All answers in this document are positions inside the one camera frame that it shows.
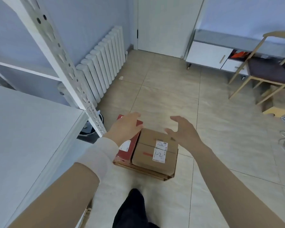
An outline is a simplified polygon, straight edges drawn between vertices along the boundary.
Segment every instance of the black pants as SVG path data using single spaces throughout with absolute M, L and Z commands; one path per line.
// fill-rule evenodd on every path
M 119 208 L 112 228 L 159 228 L 148 222 L 145 200 L 138 189 L 132 189 Z

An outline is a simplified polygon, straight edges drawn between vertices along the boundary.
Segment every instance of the red box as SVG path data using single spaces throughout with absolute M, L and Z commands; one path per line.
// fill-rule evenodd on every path
M 142 124 L 143 122 L 140 120 L 137 120 L 136 122 L 136 126 Z M 127 149 L 128 151 L 123 151 L 123 150 L 119 150 L 116 157 L 114 158 L 115 162 L 121 162 L 121 163 L 127 163 L 130 164 L 131 163 L 131 158 L 134 152 L 134 148 L 136 146 L 137 140 L 138 140 L 138 136 L 139 136 L 140 132 L 138 132 L 133 138 L 130 139 L 130 144 L 128 144 L 127 142 L 125 142 L 121 147 L 123 147 L 123 149 Z

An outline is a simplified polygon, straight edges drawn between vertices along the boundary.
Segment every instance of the hand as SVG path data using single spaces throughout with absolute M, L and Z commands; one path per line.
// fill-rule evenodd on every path
M 120 147 L 122 143 L 133 138 L 143 128 L 143 125 L 136 126 L 138 117 L 140 117 L 140 113 L 138 112 L 123 116 L 114 122 L 110 130 L 103 137 L 110 138 Z
M 178 130 L 177 132 L 174 132 L 173 130 L 166 128 L 165 131 L 174 138 L 179 145 L 189 152 L 194 152 L 196 149 L 205 146 L 194 126 L 187 119 L 181 116 L 171 116 L 170 118 L 178 123 Z

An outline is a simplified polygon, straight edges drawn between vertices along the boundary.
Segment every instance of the gold handle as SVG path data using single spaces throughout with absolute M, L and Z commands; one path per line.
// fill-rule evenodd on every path
M 219 63 L 221 63 L 221 62 L 224 60 L 225 57 L 226 57 L 226 55 L 224 55 L 224 56 L 222 57 L 222 59 L 221 59 L 221 61 L 220 61 Z

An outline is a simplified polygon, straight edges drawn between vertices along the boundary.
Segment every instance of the white label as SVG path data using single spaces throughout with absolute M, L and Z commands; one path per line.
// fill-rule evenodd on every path
M 165 150 L 154 148 L 153 161 L 165 163 L 166 152 Z
M 130 143 L 131 143 L 131 140 L 125 141 L 124 143 L 122 143 L 119 149 L 122 151 L 128 152 Z
M 156 141 L 155 148 L 162 149 L 162 150 L 167 150 L 168 143 L 167 142 Z

